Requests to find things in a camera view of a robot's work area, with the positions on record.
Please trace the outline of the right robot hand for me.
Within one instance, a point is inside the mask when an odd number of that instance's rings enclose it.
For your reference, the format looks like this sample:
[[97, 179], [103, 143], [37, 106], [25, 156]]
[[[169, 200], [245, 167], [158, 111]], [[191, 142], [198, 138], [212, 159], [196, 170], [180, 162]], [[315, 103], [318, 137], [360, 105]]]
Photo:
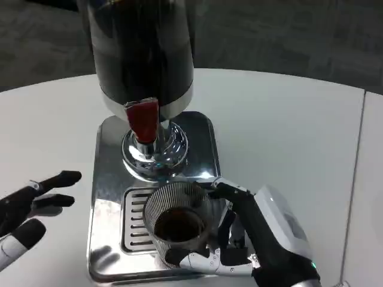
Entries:
[[[173, 247], [165, 254], [166, 263], [204, 274], [252, 277], [257, 286], [321, 285], [307, 237], [281, 193], [268, 186], [251, 192], [222, 177], [193, 185], [212, 199], [227, 201], [218, 246], [203, 251]], [[253, 247], [251, 254], [247, 248], [227, 248], [236, 218]]]

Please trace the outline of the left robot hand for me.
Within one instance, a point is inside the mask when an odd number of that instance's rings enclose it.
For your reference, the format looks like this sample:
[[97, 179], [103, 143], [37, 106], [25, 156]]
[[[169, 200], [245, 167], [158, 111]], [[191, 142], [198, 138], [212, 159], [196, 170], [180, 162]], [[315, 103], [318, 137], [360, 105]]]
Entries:
[[44, 237], [46, 227], [38, 216], [57, 216], [75, 203], [73, 196], [51, 194], [50, 191], [71, 187], [81, 178], [79, 171], [63, 170], [43, 181], [30, 181], [1, 199], [1, 270]]

